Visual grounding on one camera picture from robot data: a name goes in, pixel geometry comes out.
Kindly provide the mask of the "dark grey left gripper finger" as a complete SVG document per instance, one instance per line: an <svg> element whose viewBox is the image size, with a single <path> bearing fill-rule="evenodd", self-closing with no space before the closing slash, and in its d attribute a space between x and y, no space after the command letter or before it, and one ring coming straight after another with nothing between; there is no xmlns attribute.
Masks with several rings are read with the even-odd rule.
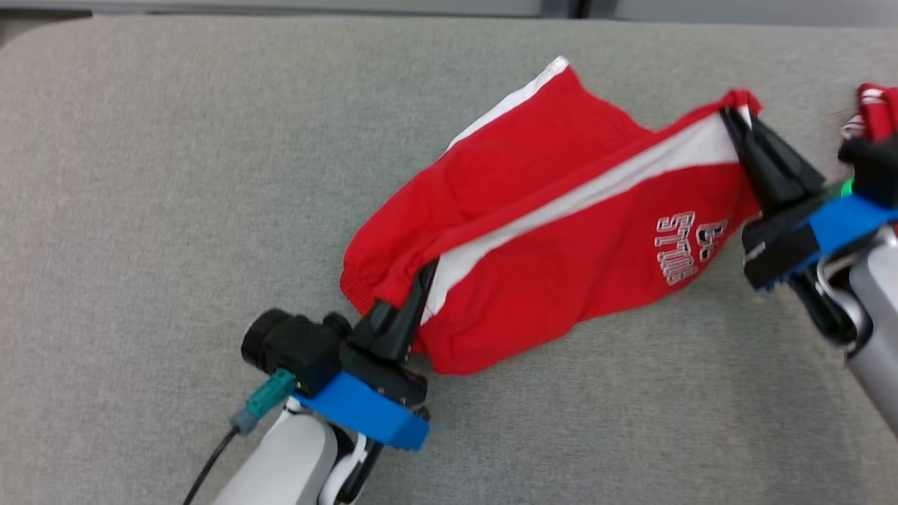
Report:
<svg viewBox="0 0 898 505"><path fill-rule="evenodd" d="M410 291L402 306L384 312L379 322L379 358L391 362L408 360L437 267L437 260L424 265L411 281Z"/></svg>
<svg viewBox="0 0 898 505"><path fill-rule="evenodd" d="M386 302L375 302L351 332L353 345L366 351L377 351L379 342L394 322L398 309Z"/></svg>

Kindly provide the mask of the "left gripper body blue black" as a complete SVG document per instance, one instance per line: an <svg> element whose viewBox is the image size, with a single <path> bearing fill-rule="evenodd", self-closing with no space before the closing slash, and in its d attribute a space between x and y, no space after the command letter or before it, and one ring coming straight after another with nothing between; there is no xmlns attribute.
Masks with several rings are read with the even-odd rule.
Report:
<svg viewBox="0 0 898 505"><path fill-rule="evenodd" d="M317 394L294 399L325 419L400 450L418 451L429 437L426 377L344 343L341 370Z"/></svg>

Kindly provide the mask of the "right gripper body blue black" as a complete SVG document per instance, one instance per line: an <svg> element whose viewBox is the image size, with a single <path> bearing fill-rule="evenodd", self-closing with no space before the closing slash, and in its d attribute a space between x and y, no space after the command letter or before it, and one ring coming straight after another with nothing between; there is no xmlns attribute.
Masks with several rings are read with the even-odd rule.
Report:
<svg viewBox="0 0 898 505"><path fill-rule="evenodd" d="M827 189L744 231L744 244L760 239L746 250L744 277L754 290L773 290L825 256L859 249L881 227L894 224L896 215L895 207L856 194L843 196L837 187Z"/></svg>

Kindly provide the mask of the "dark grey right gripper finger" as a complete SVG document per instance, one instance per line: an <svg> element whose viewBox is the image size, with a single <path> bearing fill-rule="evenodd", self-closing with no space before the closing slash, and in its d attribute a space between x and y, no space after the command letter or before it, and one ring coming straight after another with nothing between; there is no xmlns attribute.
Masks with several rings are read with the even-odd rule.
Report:
<svg viewBox="0 0 898 505"><path fill-rule="evenodd" d="M761 147L751 119L732 107L722 109L721 118L761 212L775 212L779 207L779 171Z"/></svg>
<svg viewBox="0 0 898 505"><path fill-rule="evenodd" d="M761 147L779 171L779 208L788 208L824 188L824 176L770 126L760 119L753 119L751 125Z"/></svg>

